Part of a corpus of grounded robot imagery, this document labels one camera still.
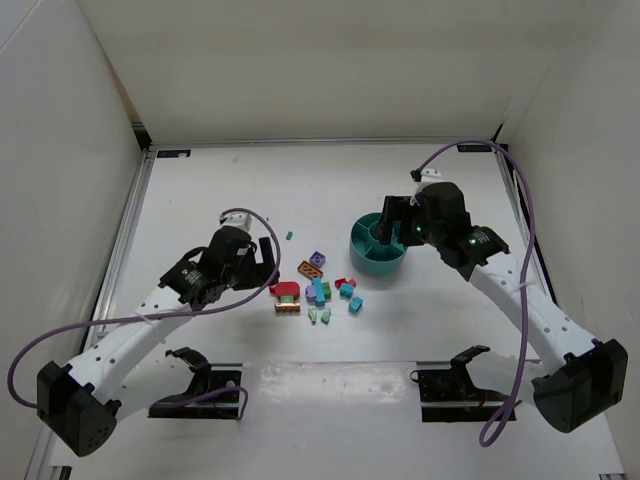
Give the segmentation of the big red lego block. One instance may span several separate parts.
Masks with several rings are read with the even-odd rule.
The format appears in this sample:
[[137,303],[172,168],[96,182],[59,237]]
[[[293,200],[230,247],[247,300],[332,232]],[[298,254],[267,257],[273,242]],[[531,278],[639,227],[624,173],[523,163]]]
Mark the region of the big red lego block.
[[279,302],[291,303],[299,300],[300,285],[294,281],[279,282],[268,287],[272,296]]

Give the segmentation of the orange studded lego brick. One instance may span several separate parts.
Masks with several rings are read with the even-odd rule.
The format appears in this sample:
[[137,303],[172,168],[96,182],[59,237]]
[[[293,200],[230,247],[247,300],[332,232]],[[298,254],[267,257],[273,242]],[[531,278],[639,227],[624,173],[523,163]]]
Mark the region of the orange studded lego brick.
[[299,302],[276,302],[274,311],[278,314],[294,314],[301,311]]

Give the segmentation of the lilac lego brick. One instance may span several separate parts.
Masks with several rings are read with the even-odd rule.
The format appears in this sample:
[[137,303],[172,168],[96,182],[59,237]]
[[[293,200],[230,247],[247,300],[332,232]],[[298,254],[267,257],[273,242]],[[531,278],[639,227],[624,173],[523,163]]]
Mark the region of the lilac lego brick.
[[309,303],[316,302],[316,289],[313,284],[307,285],[305,287],[305,297]]

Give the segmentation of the long teal lego brick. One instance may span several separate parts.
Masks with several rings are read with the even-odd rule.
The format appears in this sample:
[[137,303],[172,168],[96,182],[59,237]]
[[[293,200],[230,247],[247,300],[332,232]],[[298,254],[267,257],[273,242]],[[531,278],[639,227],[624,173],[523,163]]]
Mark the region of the long teal lego brick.
[[315,291],[315,305],[317,307],[324,307],[326,303],[326,297],[321,280],[319,278],[315,278],[312,281],[312,285]]

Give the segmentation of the green lego cube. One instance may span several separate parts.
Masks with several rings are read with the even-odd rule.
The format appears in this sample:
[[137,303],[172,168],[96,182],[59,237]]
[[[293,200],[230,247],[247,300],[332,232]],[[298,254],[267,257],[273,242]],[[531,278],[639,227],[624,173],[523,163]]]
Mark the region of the green lego cube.
[[322,283],[323,295],[326,300],[330,300],[332,298],[332,291],[329,282]]

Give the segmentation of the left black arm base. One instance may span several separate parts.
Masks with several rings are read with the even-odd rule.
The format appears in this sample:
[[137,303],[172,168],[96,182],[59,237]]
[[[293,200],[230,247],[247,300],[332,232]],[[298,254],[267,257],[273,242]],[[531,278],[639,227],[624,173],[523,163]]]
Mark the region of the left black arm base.
[[180,359],[191,372],[186,389],[155,402],[152,419],[234,420],[245,413],[248,397],[241,385],[240,364],[212,364],[191,348],[167,350],[166,358]]

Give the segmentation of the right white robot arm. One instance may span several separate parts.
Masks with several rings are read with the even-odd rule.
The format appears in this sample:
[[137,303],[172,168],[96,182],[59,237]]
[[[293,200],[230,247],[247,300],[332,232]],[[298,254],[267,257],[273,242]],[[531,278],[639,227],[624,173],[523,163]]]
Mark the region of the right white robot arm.
[[424,184],[412,196],[386,197],[375,236],[383,245],[434,247],[509,318],[545,369],[531,381],[532,400],[553,428],[569,433],[621,401],[626,349],[615,339],[598,340],[527,283],[526,268],[507,243],[472,223],[455,184]]

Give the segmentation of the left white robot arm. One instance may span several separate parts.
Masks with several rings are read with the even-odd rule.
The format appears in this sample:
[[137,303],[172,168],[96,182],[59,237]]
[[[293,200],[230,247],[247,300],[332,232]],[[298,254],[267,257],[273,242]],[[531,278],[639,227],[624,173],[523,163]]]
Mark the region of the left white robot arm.
[[274,234],[252,239],[249,217],[222,219],[210,243],[185,253],[164,273],[134,315],[112,319],[112,330],[63,365],[37,374],[38,417],[78,457],[99,449],[117,424],[152,406],[180,409],[210,399],[202,382],[209,362],[184,347],[154,367],[141,361],[191,319],[215,313],[228,290],[253,296],[276,283],[281,249]]

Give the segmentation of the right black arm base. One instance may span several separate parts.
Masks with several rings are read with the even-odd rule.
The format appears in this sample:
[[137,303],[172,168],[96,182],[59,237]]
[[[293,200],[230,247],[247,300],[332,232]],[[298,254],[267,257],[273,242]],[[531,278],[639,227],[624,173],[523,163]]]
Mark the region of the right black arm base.
[[507,396],[477,388],[467,371],[475,357],[489,351],[487,346],[475,345],[454,356],[446,367],[417,364],[409,378],[419,389],[423,423],[479,423],[490,419]]

